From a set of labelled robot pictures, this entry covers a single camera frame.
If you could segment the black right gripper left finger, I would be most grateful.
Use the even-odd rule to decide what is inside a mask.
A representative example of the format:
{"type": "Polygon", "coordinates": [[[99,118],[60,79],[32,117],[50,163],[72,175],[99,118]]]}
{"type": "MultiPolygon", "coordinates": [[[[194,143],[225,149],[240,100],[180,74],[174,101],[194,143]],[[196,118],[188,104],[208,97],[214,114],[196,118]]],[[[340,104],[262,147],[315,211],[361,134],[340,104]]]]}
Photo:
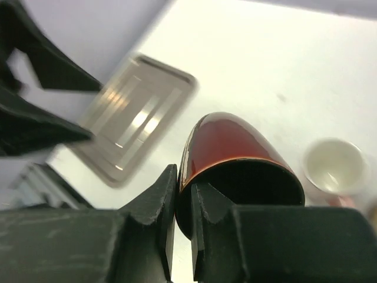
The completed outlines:
{"type": "Polygon", "coordinates": [[[177,167],[119,209],[1,206],[2,282],[170,282],[177,167]]]}

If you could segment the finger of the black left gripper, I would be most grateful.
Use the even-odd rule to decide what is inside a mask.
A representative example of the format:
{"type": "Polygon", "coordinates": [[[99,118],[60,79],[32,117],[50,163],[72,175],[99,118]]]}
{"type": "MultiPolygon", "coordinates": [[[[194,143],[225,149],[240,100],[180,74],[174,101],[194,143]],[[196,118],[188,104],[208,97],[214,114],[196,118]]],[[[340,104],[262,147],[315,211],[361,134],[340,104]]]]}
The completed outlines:
{"type": "Polygon", "coordinates": [[[14,50],[27,55],[44,89],[100,91],[101,83],[68,58],[36,26],[20,1],[1,1],[1,85],[20,91],[8,58],[14,50]]]}
{"type": "Polygon", "coordinates": [[[87,141],[92,137],[89,130],[1,87],[1,156],[22,156],[61,143],[87,141]]]}

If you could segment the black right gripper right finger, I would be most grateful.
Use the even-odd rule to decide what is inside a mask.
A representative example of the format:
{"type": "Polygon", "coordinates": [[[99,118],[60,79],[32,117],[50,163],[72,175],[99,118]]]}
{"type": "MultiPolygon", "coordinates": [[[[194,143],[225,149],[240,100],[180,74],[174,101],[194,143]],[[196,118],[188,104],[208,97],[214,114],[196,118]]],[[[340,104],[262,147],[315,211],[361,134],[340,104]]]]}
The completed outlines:
{"type": "Polygon", "coordinates": [[[375,282],[376,235],[355,209],[237,205],[191,190],[197,282],[375,282]]]}

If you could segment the brown striped mug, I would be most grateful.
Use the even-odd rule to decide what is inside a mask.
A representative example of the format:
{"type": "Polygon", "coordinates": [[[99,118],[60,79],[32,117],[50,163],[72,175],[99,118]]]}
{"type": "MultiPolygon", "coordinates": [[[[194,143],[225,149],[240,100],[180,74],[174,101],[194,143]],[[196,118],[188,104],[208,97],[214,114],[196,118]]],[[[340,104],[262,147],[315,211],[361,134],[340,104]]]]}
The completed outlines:
{"type": "Polygon", "coordinates": [[[270,142],[250,123],[226,112],[203,116],[193,127],[178,173],[176,219],[192,237],[191,188],[209,183],[241,205],[303,206],[303,186],[270,142]]]}

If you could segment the pink mug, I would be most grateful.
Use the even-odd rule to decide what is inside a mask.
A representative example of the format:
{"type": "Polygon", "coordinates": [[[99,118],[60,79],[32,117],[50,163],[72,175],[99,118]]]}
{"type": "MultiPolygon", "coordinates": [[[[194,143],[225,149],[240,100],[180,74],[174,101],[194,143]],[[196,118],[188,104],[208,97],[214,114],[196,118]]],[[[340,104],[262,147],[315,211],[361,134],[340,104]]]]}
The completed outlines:
{"type": "Polygon", "coordinates": [[[363,193],[371,180],[371,166],[363,151],[338,138],[312,143],[300,164],[305,194],[313,200],[342,203],[363,193]]]}

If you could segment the cream mug with blue drips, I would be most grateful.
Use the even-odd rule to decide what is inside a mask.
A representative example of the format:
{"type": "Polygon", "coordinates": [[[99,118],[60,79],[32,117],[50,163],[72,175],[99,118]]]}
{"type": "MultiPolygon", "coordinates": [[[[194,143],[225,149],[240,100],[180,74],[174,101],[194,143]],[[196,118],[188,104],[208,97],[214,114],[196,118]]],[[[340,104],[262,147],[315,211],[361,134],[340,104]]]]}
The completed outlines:
{"type": "Polygon", "coordinates": [[[366,217],[370,224],[376,227],[376,209],[377,209],[377,201],[374,198],[371,203],[367,206],[366,210],[366,217]]]}

